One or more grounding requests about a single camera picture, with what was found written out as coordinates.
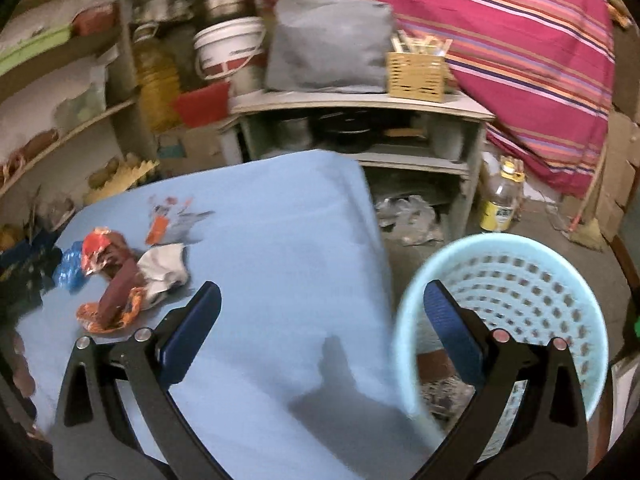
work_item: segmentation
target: yellow plastic container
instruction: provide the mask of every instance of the yellow plastic container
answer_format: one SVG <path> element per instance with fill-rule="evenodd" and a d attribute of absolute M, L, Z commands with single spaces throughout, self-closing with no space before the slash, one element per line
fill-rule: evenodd
<path fill-rule="evenodd" d="M 157 23 L 141 25 L 133 33 L 133 56 L 140 86 L 140 106 L 153 133 L 180 124 L 172 102 L 180 95 L 180 78 L 174 58 L 156 38 Z"/>

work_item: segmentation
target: plastic bottle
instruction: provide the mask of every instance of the plastic bottle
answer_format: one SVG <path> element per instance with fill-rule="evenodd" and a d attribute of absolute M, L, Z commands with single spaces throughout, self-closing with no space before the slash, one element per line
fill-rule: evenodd
<path fill-rule="evenodd" d="M 140 106 L 149 129 L 164 132 L 180 124 L 172 102 L 180 95 L 180 78 L 171 54 L 156 38 L 158 24 L 149 22 L 133 33 L 133 57 L 140 86 Z"/>
<path fill-rule="evenodd" d="M 489 179 L 482 204 L 480 227 L 485 231 L 501 233 L 511 225 L 524 186 L 522 167 L 520 160 L 501 158 L 500 171 Z"/>

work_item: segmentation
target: plastic laundry basket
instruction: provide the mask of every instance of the plastic laundry basket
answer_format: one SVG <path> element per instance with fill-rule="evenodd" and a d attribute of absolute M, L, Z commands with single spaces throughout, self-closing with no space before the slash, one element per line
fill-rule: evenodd
<path fill-rule="evenodd" d="M 607 373 L 607 332 L 598 302 L 582 276 L 548 247 L 516 235 L 462 238 L 418 270 L 400 303 L 394 335 L 396 377 L 405 411 L 433 452 L 444 432 L 419 390 L 416 354 L 442 348 L 422 303 L 424 288 L 441 280 L 456 301 L 478 313 L 490 330 L 504 328 L 521 342 L 569 344 L 587 418 L 600 400 Z M 517 383 L 482 458 L 498 452 L 524 390 Z"/>

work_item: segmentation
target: shelf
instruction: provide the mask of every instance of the shelf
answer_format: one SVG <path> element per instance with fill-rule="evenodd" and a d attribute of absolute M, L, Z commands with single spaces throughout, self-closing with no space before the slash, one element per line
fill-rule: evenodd
<path fill-rule="evenodd" d="M 120 27 L 90 36 L 76 36 L 15 66 L 0 77 L 0 103 L 56 69 L 91 54 L 99 55 L 120 39 Z"/>
<path fill-rule="evenodd" d="M 4 184 L 4 186 L 0 188 L 0 198 L 2 198 L 26 173 L 28 173 L 29 170 L 32 170 L 39 162 L 44 160 L 44 158 L 46 158 L 46 156 L 50 155 L 52 152 L 55 152 L 60 146 L 63 146 L 64 144 L 68 143 L 71 139 L 78 136 L 79 134 L 81 134 L 82 132 L 84 132 L 94 124 L 97 124 L 100 121 L 103 121 L 108 117 L 111 117 L 113 114 L 116 114 L 121 110 L 124 110 L 124 108 L 130 107 L 135 102 L 136 100 L 132 98 L 132 99 L 128 99 L 127 101 L 124 101 L 123 103 L 115 105 L 111 108 L 107 108 L 107 110 L 102 112 L 100 115 L 95 116 L 93 119 L 83 124 L 80 124 L 80 126 L 71 130 L 64 137 L 62 137 L 61 139 L 58 139 L 56 142 L 50 145 L 46 150 L 44 150 L 38 156 L 36 156 L 33 160 L 30 160 L 27 164 L 25 164 L 21 170 L 18 170 L 17 173 L 15 173 L 14 176 L 12 176 L 11 179 L 9 179 Z"/>
<path fill-rule="evenodd" d="M 293 108 L 395 108 L 434 112 L 459 117 L 490 121 L 494 115 L 480 103 L 461 92 L 445 95 L 443 103 L 432 103 L 414 99 L 399 99 L 388 94 L 338 94 L 307 92 L 253 92 L 233 98 L 230 102 L 231 113 L 250 114 L 268 110 L 287 110 Z"/>
<path fill-rule="evenodd" d="M 429 171 L 430 173 L 447 173 L 461 176 L 469 175 L 469 166 L 466 162 L 451 162 L 444 158 L 417 155 L 416 151 L 419 150 L 407 146 L 375 144 L 366 152 L 343 153 L 343 155 L 354 158 L 361 166 L 371 168 Z"/>

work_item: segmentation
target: red striped cloth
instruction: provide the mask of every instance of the red striped cloth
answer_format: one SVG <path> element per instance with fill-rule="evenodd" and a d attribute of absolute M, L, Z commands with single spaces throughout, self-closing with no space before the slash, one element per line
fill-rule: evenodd
<path fill-rule="evenodd" d="M 454 40 L 452 72 L 496 115 L 491 142 L 558 191 L 584 194 L 611 107 L 605 0 L 379 1 L 393 6 L 406 30 Z"/>

